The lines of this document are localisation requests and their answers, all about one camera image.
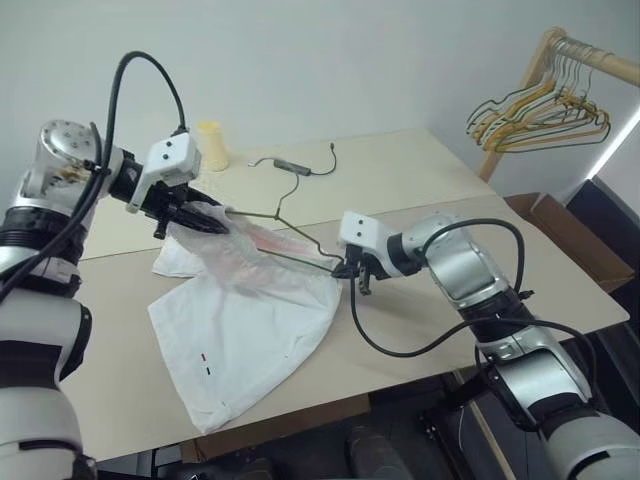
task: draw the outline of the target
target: white cloth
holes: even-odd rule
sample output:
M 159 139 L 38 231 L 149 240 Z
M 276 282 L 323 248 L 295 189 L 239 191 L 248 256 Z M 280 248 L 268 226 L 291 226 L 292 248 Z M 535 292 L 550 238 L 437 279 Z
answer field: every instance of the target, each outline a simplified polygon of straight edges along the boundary
M 293 255 L 331 268 L 315 246 L 230 220 L 208 235 L 170 224 L 153 271 L 197 275 L 149 306 L 169 374 L 191 421 L 211 433 L 285 380 L 316 349 L 340 300 L 328 272 L 267 255 Z

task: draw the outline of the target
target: clothes hanger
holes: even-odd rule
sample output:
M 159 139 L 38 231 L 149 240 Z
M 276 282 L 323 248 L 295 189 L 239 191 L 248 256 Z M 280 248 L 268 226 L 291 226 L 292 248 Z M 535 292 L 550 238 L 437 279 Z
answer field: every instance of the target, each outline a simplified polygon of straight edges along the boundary
M 584 58 L 590 55 L 591 52 L 593 51 L 593 47 L 591 47 L 590 45 L 582 44 L 582 43 L 578 44 L 577 42 L 575 45 L 572 45 L 572 47 L 577 47 L 579 50 L 575 54 L 575 56 L 578 57 L 578 62 L 577 62 L 577 66 L 573 68 L 573 82 L 569 87 L 569 93 L 572 93 L 577 88 L 579 84 L 579 78 L 580 78 L 580 68 L 583 64 Z M 539 126 L 536 126 L 533 128 L 524 127 L 521 129 L 521 130 L 526 130 L 524 136 L 519 135 L 519 133 L 517 132 L 509 133 L 507 135 L 504 135 L 497 142 L 494 142 L 493 144 L 488 145 L 489 148 L 487 149 L 495 149 L 495 151 L 500 151 L 500 152 L 509 151 L 513 153 L 516 153 L 516 151 L 514 151 L 514 149 L 516 148 L 518 148 L 517 152 L 531 151 L 531 150 L 523 150 L 522 147 L 528 146 L 528 145 L 536 145 L 536 144 L 545 143 L 545 142 L 548 142 L 548 143 L 563 142 L 563 141 L 567 141 L 574 138 L 604 133 L 603 137 L 600 140 L 597 140 L 595 142 L 579 142 L 577 144 L 571 144 L 571 145 L 586 145 L 586 144 L 602 143 L 609 135 L 609 132 L 611 130 L 611 124 L 610 124 L 609 114 L 606 111 L 599 110 L 597 109 L 595 104 L 593 104 L 592 102 L 586 101 L 586 96 L 591 88 L 592 73 L 593 73 L 593 68 L 589 70 L 589 75 L 587 76 L 587 88 L 586 90 L 584 90 L 583 96 L 581 98 L 575 97 L 574 95 L 561 96 L 560 98 L 561 102 L 565 106 L 568 105 L 570 107 L 570 110 L 568 110 L 567 112 L 561 112 L 564 115 L 564 118 L 560 123 L 554 123 L 551 125 L 552 131 L 550 132 L 550 134 L 544 133 L 542 135 L 547 138 L 534 140 L 536 137 L 540 137 L 541 135 L 539 134 L 527 135 L 527 131 L 540 130 L 540 127 Z M 566 121 L 565 119 L 567 116 L 569 116 L 569 113 L 571 113 L 571 110 L 576 111 L 576 109 L 577 109 L 576 118 L 570 121 Z M 582 110 L 583 111 L 582 113 L 585 114 L 582 117 L 580 117 L 580 110 Z M 547 118 L 542 119 L 543 120 L 542 123 L 544 124 L 546 120 L 550 118 L 557 118 L 557 117 L 558 117 L 558 113 L 554 113 L 551 116 L 548 116 Z M 582 128 L 591 123 L 598 126 L 599 128 L 594 130 L 581 131 L 579 133 L 572 133 L 569 135 L 562 135 L 562 136 L 557 135 L 558 133 Z M 561 146 L 569 146 L 569 145 L 558 144 L 558 145 L 553 145 L 547 148 L 559 148 Z
M 553 48 L 553 46 L 555 46 L 555 44 L 557 42 L 559 42 L 561 39 L 556 39 L 553 43 L 552 46 L 550 46 L 550 48 Z M 555 72 L 555 61 L 556 61 L 556 56 L 555 55 L 547 55 L 546 57 L 546 66 L 545 66 L 545 71 L 541 77 L 541 79 L 534 85 L 531 85 L 529 87 L 525 87 L 525 88 L 521 88 L 518 90 L 514 90 L 513 92 L 508 93 L 502 100 L 496 102 L 493 99 L 487 100 L 483 103 L 481 103 L 479 106 L 477 106 L 473 112 L 471 112 L 471 114 L 469 115 L 469 117 L 467 118 L 467 133 L 469 134 L 471 132 L 471 130 L 473 129 L 474 126 L 478 125 L 479 123 L 484 123 L 481 122 L 480 117 L 484 114 L 486 114 L 487 112 L 495 112 L 495 113 L 500 113 L 501 110 L 500 108 L 491 108 L 491 106 L 488 106 L 490 104 L 495 105 L 496 107 L 499 107 L 502 104 L 506 104 L 507 100 L 510 100 L 512 96 L 524 96 L 529 94 L 530 92 L 534 92 L 537 89 L 543 87 L 546 82 L 548 81 L 549 78 L 552 78 L 554 76 L 554 72 Z
M 582 132 L 582 133 L 571 134 L 571 135 L 560 136 L 560 137 L 557 137 L 554 141 L 556 142 L 565 141 L 565 140 L 570 140 L 570 139 L 579 138 L 579 137 L 592 136 L 597 133 L 604 133 L 602 138 L 600 138 L 599 140 L 595 140 L 593 142 L 577 142 L 577 143 L 568 143 L 568 144 L 560 144 L 560 145 L 551 145 L 547 147 L 538 147 L 538 148 L 530 148 L 530 149 L 521 148 L 528 145 L 535 145 L 543 142 L 548 142 L 548 140 L 539 139 L 539 140 L 533 140 L 530 142 L 505 143 L 501 145 L 499 144 L 495 147 L 495 151 L 501 152 L 501 153 L 507 153 L 507 152 L 508 153 L 524 153 L 524 152 L 537 152 L 540 150 L 550 150 L 552 148 L 575 147 L 579 145 L 596 145 L 598 143 L 602 143 L 607 139 L 607 137 L 609 136 L 609 133 L 611 132 L 611 121 L 610 121 L 609 114 L 607 112 L 605 112 L 604 110 L 600 110 L 600 112 L 602 114 L 602 120 L 596 123 L 596 125 L 600 125 L 599 129 Z
M 285 193 L 284 195 L 282 195 L 278 199 L 278 205 L 276 207 L 276 211 L 275 211 L 274 214 L 243 212 L 243 211 L 239 211 L 239 210 L 227 210 L 225 213 L 227 215 L 242 215 L 242 216 L 245 216 L 245 217 L 268 218 L 268 219 L 271 219 L 271 220 L 275 220 L 276 222 L 280 222 L 280 223 L 286 225 L 288 228 L 290 228 L 294 232 L 296 232 L 298 235 L 306 238 L 311 243 L 313 243 L 316 246 L 316 249 L 317 249 L 318 253 L 320 255 L 322 255 L 323 257 L 335 258 L 335 259 L 340 261 L 340 264 L 344 264 L 344 258 L 343 257 L 341 257 L 340 255 L 332 254 L 332 253 L 326 253 L 324 250 L 322 250 L 322 246 L 320 245 L 320 242 L 318 240 L 313 238 L 308 233 L 303 232 L 302 230 L 300 230 L 296 226 L 292 225 L 291 223 L 289 223 L 287 220 L 285 220 L 284 218 L 282 218 L 280 216 L 280 211 L 282 209 L 282 202 L 287 197 L 293 195 L 295 193 L 295 191 L 298 189 L 298 187 L 300 186 L 300 176 L 297 173 L 293 173 L 293 174 L 296 176 L 296 183 L 295 183 L 294 187 L 291 190 L 289 190 L 287 193 Z M 315 264 L 313 262 L 302 260 L 302 259 L 297 258 L 297 257 L 292 257 L 292 256 L 289 256 L 289 255 L 285 255 L 285 254 L 282 254 L 282 253 L 273 252 L 271 250 L 266 250 L 266 249 L 261 249 L 261 248 L 258 248 L 258 250 L 261 251 L 261 252 L 264 252 L 264 253 L 268 253 L 270 255 L 275 255 L 277 257 L 287 258 L 289 260 L 293 260 L 294 262 L 304 263 L 306 265 L 310 265 L 310 266 L 319 268 L 321 270 L 325 270 L 327 272 L 333 272 L 333 270 L 330 269 L 330 268 L 326 268 L 326 267 L 323 267 L 321 265 L 317 265 L 317 264 Z
M 585 44 L 579 45 L 578 47 L 581 49 L 582 56 L 584 56 L 584 47 L 592 50 L 592 47 Z M 599 111 L 594 104 L 586 102 L 586 95 L 591 86 L 591 73 L 593 69 L 590 70 L 587 89 L 584 91 L 582 98 L 578 98 L 573 95 L 573 92 L 575 92 L 575 89 L 579 85 L 581 66 L 581 61 L 576 61 L 573 65 L 570 64 L 569 67 L 563 65 L 563 70 L 567 71 L 569 74 L 564 78 L 559 93 L 553 99 L 553 102 L 549 103 L 551 100 L 549 97 L 541 99 L 537 102 L 537 105 L 534 105 L 534 108 L 525 107 L 522 109 L 520 115 L 512 119 L 506 119 L 506 123 L 499 126 L 499 128 L 491 132 L 490 135 L 489 132 L 485 134 L 485 137 L 482 139 L 483 149 L 492 151 L 497 147 L 497 145 L 503 145 L 504 148 L 505 140 L 507 138 L 517 138 L 517 142 L 509 142 L 509 145 L 520 145 L 523 144 L 522 140 L 524 139 L 537 137 L 548 137 L 544 141 L 555 142 L 560 138 L 557 136 L 558 133 L 579 129 L 592 122 L 598 124 L 597 118 L 599 118 L 600 115 Z M 555 120 L 558 118 L 560 118 L 560 121 L 552 122 L 551 124 L 548 123 L 550 119 Z M 605 127 L 603 126 L 600 129 L 591 130 L 589 132 L 582 132 L 579 135 L 573 134 L 571 137 L 602 133 L 603 128 Z
M 555 45 L 557 43 L 561 42 L 561 41 L 562 41 L 562 39 L 557 39 L 550 48 L 555 48 Z M 534 97 L 535 97 L 535 96 L 539 96 L 541 94 L 544 94 L 543 92 L 546 93 L 546 92 L 551 91 L 553 89 L 553 87 L 555 87 L 555 79 L 554 79 L 554 77 L 556 76 L 556 70 L 557 70 L 556 69 L 556 63 L 557 62 L 558 62 L 558 55 L 549 54 L 547 56 L 547 67 L 545 69 L 545 73 L 543 74 L 541 80 L 537 84 L 535 84 L 535 85 L 533 85 L 531 87 L 528 87 L 528 88 L 525 88 L 525 89 L 516 90 L 515 92 L 511 92 L 510 94 L 507 94 L 507 96 L 503 100 L 507 100 L 509 97 L 511 97 L 514 94 L 519 94 L 519 96 L 529 95 L 529 96 L 525 96 L 525 98 L 528 98 L 529 101 L 530 101 L 531 100 L 531 96 L 530 95 L 534 95 Z M 476 142 L 478 142 L 480 137 L 486 131 L 486 129 L 495 120 L 500 118 L 501 115 L 503 115 L 503 112 L 500 109 L 493 109 L 491 107 L 485 108 L 484 110 L 482 110 L 481 112 L 476 114 L 476 117 L 473 118 L 473 120 L 471 122 L 468 122 L 467 133 L 470 133 L 471 130 L 474 130 L 474 133 L 472 134 L 472 137 L 474 137 L 476 139 Z
M 554 60 L 557 60 L 559 57 L 559 55 L 555 55 Z M 570 72 L 567 68 L 566 62 L 567 57 L 562 57 L 561 68 L 557 69 L 557 71 L 561 72 L 561 75 L 559 77 L 553 75 L 545 85 L 546 88 L 543 87 L 537 92 L 533 92 L 530 96 L 510 105 L 509 108 L 499 116 L 499 118 L 494 119 L 491 125 L 487 126 L 484 130 L 479 131 L 479 137 L 476 138 L 476 143 L 478 145 L 486 145 L 488 139 L 494 134 L 494 132 L 502 128 L 505 124 L 521 121 L 522 117 L 528 112 L 536 108 L 540 108 L 547 103 L 551 103 L 552 105 L 555 104 L 558 99 L 557 85 L 561 81 L 563 82 L 563 86 L 566 85 L 568 74 Z

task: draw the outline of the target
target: person's leg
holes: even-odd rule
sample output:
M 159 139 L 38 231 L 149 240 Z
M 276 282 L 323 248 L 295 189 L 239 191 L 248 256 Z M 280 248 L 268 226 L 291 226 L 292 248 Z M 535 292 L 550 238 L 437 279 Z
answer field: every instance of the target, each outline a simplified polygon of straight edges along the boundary
M 356 427 L 351 432 L 347 448 L 356 478 L 414 480 L 389 440 L 367 427 Z

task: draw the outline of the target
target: cardboard box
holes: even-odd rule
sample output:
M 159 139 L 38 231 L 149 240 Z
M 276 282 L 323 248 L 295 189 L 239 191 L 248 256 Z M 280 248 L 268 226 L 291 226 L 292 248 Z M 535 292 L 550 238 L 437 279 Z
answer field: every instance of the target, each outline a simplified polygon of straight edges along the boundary
M 369 413 L 369 411 L 367 394 L 305 408 L 182 442 L 180 444 L 182 461 L 203 462 L 241 448 L 259 445 L 275 438 L 293 435 L 320 425 Z
M 545 233 L 605 292 L 633 279 L 633 269 L 552 196 L 527 193 L 507 197 L 505 201 Z

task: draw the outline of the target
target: black stand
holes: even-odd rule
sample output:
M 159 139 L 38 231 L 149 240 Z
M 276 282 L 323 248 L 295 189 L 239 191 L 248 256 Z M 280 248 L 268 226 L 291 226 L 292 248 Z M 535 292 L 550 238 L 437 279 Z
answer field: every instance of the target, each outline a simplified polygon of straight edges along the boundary
M 459 385 L 453 374 L 443 375 L 445 397 L 433 408 L 425 410 L 420 421 L 427 435 L 435 440 L 444 453 L 451 473 L 458 480 L 475 480 L 473 471 L 466 457 L 458 445 L 457 439 L 451 434 L 447 418 L 480 395 L 487 392 L 483 374 L 477 373 L 462 385 Z

